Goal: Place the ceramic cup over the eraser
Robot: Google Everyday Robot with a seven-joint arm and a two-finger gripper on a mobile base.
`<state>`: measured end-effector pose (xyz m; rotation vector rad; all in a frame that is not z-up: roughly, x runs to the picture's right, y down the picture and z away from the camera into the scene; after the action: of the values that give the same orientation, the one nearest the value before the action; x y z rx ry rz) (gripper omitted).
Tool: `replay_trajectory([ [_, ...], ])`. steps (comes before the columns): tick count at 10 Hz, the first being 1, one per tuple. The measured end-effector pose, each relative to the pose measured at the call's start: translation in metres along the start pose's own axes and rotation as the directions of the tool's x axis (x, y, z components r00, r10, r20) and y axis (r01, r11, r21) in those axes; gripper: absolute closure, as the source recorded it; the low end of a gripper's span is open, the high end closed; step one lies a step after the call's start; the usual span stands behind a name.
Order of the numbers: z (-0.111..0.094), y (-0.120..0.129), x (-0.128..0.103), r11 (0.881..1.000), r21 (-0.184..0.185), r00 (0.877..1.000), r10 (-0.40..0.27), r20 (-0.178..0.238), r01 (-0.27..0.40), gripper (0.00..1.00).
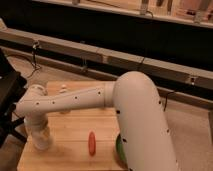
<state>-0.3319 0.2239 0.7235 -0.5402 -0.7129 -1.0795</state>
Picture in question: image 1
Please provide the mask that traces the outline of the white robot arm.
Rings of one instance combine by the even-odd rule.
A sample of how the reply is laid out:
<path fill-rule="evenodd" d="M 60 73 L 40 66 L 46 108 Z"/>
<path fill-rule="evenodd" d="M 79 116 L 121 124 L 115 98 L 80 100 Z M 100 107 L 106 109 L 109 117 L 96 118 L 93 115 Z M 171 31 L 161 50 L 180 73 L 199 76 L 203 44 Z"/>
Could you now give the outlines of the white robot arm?
<path fill-rule="evenodd" d="M 180 171 L 158 90 L 144 73 L 127 72 L 97 87 L 53 96 L 32 85 L 16 111 L 37 132 L 47 126 L 50 112 L 104 107 L 115 109 L 128 171 Z"/>

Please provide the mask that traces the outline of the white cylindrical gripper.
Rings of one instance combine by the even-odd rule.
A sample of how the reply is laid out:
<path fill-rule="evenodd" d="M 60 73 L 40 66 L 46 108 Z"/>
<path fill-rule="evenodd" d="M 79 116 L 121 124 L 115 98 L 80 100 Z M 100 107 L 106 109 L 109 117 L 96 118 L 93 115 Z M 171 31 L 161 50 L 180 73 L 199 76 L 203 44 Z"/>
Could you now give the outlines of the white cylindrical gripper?
<path fill-rule="evenodd" d="M 27 134 L 38 150 L 46 150 L 52 144 L 48 117 L 46 115 L 27 116 L 24 119 Z"/>

